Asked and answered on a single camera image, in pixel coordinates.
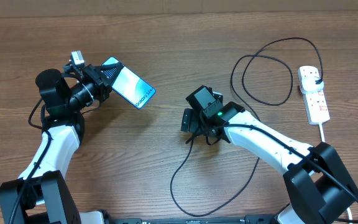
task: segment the smartphone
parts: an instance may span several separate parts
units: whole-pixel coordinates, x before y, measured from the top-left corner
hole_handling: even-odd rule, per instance
[[[111,65],[118,62],[117,59],[111,57],[103,65]],[[152,86],[129,70],[125,65],[112,84],[112,89],[137,109],[142,109],[155,94],[155,89]]]

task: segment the power strip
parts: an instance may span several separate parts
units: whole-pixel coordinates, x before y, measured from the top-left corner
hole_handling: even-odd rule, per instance
[[[321,85],[315,84],[314,81],[319,79],[318,69],[312,66],[302,66],[298,70],[298,77],[309,124],[323,124],[328,121],[330,117],[324,91],[320,89]]]

